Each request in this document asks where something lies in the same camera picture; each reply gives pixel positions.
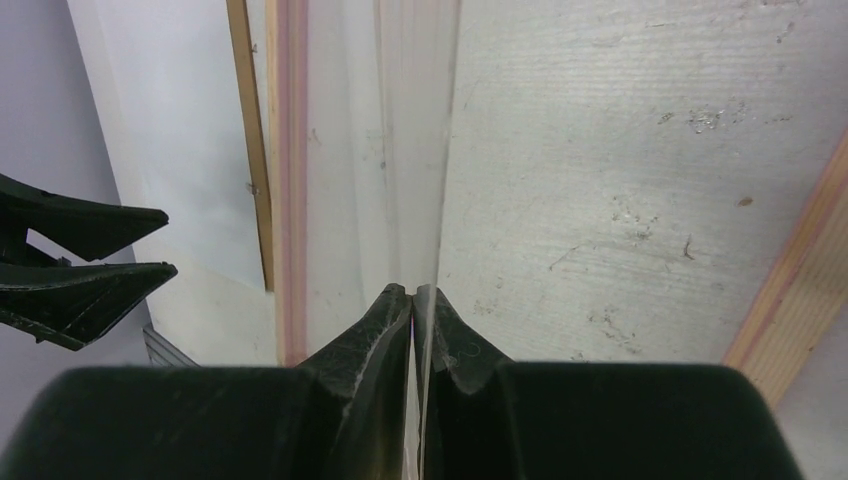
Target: wood grain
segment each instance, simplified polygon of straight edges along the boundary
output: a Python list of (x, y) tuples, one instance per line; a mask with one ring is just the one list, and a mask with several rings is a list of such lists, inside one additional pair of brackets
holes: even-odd
[(306, 352), (306, 1), (265, 7), (277, 359)]
[(262, 256), (262, 273), (265, 290), (274, 291), (273, 248), (271, 235), (271, 192), (265, 163), (265, 140), (259, 115), (259, 97), (253, 66), (253, 41), (247, 17), (246, 0), (227, 0), (227, 16), (236, 63), (244, 136), (247, 143), (247, 161), (250, 166), (250, 188), (256, 207), (256, 225), (259, 231), (259, 252)]
[(777, 405), (848, 298), (848, 136), (724, 357)]

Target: wooden frame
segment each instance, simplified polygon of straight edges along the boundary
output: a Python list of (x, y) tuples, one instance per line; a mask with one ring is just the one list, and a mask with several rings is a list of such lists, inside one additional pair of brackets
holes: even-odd
[(306, 0), (267, 0), (277, 358), (306, 351)]
[(262, 136), (262, 119), (259, 116), (259, 96), (256, 91), (256, 73), (253, 67), (253, 41), (250, 38), (246, 0), (227, 0), (227, 16), (230, 21), (236, 79), (244, 121), (244, 137), (247, 142), (250, 188), (256, 207), (262, 274), (265, 279), (265, 290), (272, 292), (274, 291), (274, 255), (271, 238), (271, 192), (268, 188), (265, 141)]
[(848, 298), (848, 134), (724, 357), (776, 406)]

